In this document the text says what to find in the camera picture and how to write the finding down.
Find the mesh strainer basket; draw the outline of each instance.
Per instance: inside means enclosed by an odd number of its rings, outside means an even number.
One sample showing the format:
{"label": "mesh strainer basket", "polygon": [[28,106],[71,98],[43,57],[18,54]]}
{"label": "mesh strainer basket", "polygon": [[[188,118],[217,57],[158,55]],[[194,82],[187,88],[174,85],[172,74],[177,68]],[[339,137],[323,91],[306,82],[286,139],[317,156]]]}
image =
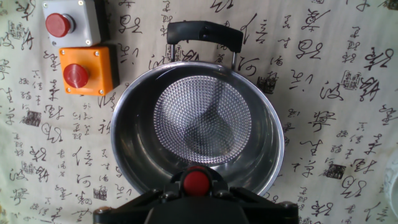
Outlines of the mesh strainer basket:
{"label": "mesh strainer basket", "polygon": [[240,31],[209,22],[168,27],[172,63],[141,75],[122,94],[111,123],[116,160],[140,193],[160,188],[192,164],[220,173],[229,186],[263,195],[282,163],[275,110],[250,81],[221,65],[173,62],[180,40],[205,40],[240,52]]}

